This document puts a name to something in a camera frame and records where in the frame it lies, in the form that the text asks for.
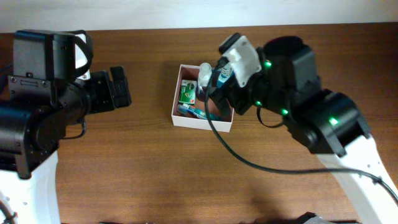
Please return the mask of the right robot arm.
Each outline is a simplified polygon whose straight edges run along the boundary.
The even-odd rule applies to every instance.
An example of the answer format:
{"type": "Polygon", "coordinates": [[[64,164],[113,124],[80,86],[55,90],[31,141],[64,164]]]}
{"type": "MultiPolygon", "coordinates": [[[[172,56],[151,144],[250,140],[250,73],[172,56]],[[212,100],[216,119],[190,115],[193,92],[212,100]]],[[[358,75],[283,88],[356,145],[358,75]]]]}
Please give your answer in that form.
{"type": "Polygon", "coordinates": [[[279,114],[281,125],[316,155],[319,173],[331,173],[361,223],[397,222],[397,187],[377,151],[368,122],[348,96],[322,87],[315,54],[296,36],[255,48],[235,33],[219,47],[217,68],[230,65],[234,77],[209,86],[205,100],[221,114],[250,107],[279,114]]]}

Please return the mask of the blue white toothbrush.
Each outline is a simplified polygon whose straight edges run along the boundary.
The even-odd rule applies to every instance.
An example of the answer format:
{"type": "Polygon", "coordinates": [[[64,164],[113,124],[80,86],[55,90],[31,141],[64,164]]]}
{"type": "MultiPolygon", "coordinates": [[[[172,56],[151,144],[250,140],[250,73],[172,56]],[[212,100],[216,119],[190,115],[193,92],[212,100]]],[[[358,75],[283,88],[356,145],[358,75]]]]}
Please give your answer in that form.
{"type": "Polygon", "coordinates": [[[179,104],[177,106],[177,111],[181,114],[187,115],[191,114],[197,117],[198,119],[207,119],[206,113],[203,110],[197,109],[188,104],[179,104]]]}

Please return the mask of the teal mouthwash bottle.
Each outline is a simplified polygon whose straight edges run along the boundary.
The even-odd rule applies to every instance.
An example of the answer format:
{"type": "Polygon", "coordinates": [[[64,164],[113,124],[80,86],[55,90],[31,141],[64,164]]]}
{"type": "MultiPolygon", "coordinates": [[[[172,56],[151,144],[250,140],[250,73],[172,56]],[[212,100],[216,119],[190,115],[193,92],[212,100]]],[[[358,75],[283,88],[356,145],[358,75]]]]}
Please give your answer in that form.
{"type": "Polygon", "coordinates": [[[229,78],[231,78],[234,73],[231,65],[228,63],[224,67],[218,69],[219,76],[216,82],[216,86],[220,88],[229,78]]]}

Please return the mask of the clear dark liquid bottle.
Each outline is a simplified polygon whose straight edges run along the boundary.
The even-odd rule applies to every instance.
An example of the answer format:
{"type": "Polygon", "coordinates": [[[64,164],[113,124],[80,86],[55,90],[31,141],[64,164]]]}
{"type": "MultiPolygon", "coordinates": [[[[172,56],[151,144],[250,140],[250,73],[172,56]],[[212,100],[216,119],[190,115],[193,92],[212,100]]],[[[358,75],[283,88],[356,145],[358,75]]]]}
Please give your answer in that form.
{"type": "Polygon", "coordinates": [[[197,87],[197,99],[199,101],[205,100],[205,91],[208,87],[209,80],[212,75],[212,67],[209,63],[202,63],[198,73],[198,87],[197,87]]]}

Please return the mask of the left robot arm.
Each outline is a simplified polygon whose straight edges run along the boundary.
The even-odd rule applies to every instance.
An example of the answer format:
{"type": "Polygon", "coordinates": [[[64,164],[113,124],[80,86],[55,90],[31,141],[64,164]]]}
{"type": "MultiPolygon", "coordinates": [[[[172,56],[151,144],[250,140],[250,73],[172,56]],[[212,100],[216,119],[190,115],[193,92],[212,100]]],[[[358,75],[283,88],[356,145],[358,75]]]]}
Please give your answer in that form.
{"type": "Polygon", "coordinates": [[[1,102],[2,223],[59,223],[57,151],[67,128],[131,104],[124,69],[91,72],[93,57],[84,30],[15,32],[1,102]]]}

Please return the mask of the teal white toothpaste tube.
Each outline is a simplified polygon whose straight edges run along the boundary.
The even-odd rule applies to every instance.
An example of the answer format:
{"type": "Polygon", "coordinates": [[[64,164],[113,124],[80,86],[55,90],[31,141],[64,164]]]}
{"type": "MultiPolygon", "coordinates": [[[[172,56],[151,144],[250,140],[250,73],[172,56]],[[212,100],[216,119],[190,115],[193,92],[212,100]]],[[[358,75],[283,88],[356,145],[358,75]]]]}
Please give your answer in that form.
{"type": "MultiPolygon", "coordinates": [[[[204,111],[199,112],[199,115],[201,116],[202,119],[208,119],[208,117],[204,111]]],[[[221,121],[222,120],[222,118],[220,116],[217,116],[212,113],[209,114],[209,117],[213,121],[221,121]]]]}

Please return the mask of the green Dettol soap box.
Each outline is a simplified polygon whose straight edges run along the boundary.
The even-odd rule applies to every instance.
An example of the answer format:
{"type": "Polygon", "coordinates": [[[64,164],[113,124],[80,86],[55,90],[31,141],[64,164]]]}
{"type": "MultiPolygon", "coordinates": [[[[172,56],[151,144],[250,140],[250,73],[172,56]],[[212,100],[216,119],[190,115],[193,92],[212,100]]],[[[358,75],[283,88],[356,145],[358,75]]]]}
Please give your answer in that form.
{"type": "Polygon", "coordinates": [[[197,90],[197,81],[182,80],[178,102],[180,104],[194,105],[196,102],[196,90],[197,90]]]}

